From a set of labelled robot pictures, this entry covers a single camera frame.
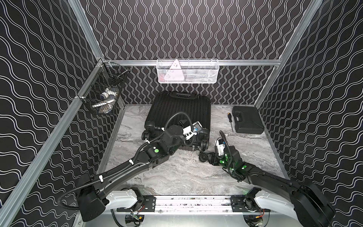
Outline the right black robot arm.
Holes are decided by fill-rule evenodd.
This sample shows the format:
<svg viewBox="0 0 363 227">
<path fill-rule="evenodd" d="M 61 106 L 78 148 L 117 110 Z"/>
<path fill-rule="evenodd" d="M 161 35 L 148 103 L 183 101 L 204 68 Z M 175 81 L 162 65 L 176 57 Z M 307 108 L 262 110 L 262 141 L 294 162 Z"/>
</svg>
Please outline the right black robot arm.
<svg viewBox="0 0 363 227">
<path fill-rule="evenodd" d="M 248 210 L 261 209 L 257 202 L 257 194 L 262 189 L 287 200 L 293 206 L 297 220 L 304 227 L 330 227 L 335 210 L 312 182 L 307 184 L 284 179 L 268 173 L 259 167 L 243 161 L 239 151 L 228 145 L 226 139 L 218 138 L 214 152 L 199 154 L 200 162 L 208 162 L 220 166 L 234 180 L 254 185 L 245 196 L 245 207 Z"/>
</svg>

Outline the black ribbed hard-shell suitcase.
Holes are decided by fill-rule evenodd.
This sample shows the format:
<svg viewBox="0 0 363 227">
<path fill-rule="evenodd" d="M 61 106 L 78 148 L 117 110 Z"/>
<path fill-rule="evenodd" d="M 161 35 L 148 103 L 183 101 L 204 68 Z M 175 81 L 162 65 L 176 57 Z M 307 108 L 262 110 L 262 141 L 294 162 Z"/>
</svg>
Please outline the black ribbed hard-shell suitcase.
<svg viewBox="0 0 363 227">
<path fill-rule="evenodd" d="M 147 115 L 141 139 L 152 140 L 162 134 L 167 121 L 176 113 L 185 112 L 193 123 L 196 135 L 186 150 L 205 151 L 209 147 L 211 130 L 211 101 L 208 97 L 180 92 L 163 91 L 156 95 Z"/>
</svg>

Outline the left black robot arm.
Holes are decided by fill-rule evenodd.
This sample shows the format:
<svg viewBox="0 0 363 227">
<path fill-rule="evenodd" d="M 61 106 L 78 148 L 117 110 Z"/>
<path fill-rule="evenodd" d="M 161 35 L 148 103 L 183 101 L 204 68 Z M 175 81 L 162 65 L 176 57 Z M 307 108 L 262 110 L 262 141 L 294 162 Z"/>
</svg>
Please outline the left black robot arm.
<svg viewBox="0 0 363 227">
<path fill-rule="evenodd" d="M 195 139 L 201 129 L 198 121 L 185 128 L 169 126 L 155 141 L 141 147 L 132 159 L 94 177 L 82 175 L 77 183 L 80 189 L 76 190 L 82 220 L 88 222 L 100 216 L 111 204 L 108 195 L 120 184 L 166 162 L 186 140 Z"/>
</svg>

